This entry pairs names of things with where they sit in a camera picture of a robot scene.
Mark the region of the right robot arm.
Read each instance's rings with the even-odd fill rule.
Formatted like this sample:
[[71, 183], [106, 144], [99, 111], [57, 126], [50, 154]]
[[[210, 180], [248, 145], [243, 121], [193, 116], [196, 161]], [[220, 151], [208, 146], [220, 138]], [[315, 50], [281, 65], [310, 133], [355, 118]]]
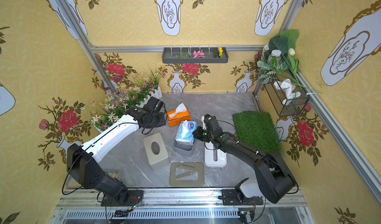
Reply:
[[215, 116], [205, 115], [205, 126], [198, 126], [193, 137], [214, 148], [231, 154], [255, 171], [257, 184], [262, 195], [271, 203], [278, 203], [286, 194], [290, 194], [298, 183], [279, 152], [265, 152], [245, 144], [234, 134], [225, 132]]

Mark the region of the white tissue box lid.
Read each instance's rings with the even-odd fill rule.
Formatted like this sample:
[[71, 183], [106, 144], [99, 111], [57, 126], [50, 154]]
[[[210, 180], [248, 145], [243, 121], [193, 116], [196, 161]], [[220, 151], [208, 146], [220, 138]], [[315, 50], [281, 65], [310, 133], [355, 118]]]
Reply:
[[204, 163], [210, 168], [224, 168], [227, 165], [227, 156], [212, 143], [205, 143]]

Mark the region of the grey tissue box base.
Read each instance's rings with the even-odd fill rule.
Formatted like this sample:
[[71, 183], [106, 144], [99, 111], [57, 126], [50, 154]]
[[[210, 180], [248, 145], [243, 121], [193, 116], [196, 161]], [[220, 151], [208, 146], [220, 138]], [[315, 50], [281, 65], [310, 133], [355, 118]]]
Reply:
[[173, 149], [176, 153], [182, 156], [191, 157], [195, 151], [195, 141], [192, 143], [192, 145], [189, 145], [178, 143], [176, 140], [174, 140]]

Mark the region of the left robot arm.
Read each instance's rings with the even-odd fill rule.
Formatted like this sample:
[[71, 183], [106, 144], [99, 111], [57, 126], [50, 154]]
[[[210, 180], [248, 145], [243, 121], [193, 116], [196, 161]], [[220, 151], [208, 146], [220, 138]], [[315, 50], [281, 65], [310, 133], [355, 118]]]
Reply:
[[92, 140], [78, 145], [73, 143], [67, 150], [67, 175], [71, 176], [81, 188], [95, 189], [124, 205], [134, 198], [128, 194], [128, 188], [117, 179], [106, 174], [99, 162], [119, 142], [136, 130], [164, 126], [166, 112], [162, 112], [165, 103], [151, 97], [142, 108], [134, 106], [128, 109], [120, 119]]

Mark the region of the blue tissue paper pack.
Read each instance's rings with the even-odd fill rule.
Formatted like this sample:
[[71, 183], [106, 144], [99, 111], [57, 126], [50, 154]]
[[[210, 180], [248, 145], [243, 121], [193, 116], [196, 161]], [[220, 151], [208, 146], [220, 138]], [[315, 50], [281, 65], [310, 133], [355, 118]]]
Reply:
[[177, 131], [176, 142], [183, 145], [193, 145], [193, 132], [197, 129], [197, 123], [191, 121], [182, 121]]

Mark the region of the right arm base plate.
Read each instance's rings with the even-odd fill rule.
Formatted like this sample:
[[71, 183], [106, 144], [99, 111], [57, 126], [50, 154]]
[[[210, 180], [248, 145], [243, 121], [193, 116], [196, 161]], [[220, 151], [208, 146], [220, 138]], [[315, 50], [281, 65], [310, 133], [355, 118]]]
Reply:
[[224, 206], [234, 205], [263, 205], [264, 200], [262, 197], [254, 196], [247, 198], [241, 191], [236, 189], [222, 189], [221, 195], [218, 196], [222, 200]]

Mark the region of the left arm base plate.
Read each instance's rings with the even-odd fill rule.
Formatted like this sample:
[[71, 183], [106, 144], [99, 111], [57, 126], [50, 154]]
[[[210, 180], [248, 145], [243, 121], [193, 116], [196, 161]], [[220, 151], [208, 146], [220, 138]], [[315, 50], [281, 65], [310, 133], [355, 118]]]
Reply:
[[131, 207], [142, 201], [144, 191], [138, 190], [128, 190], [124, 192], [122, 196], [118, 198], [113, 198], [112, 196], [105, 194], [102, 201], [102, 207]]

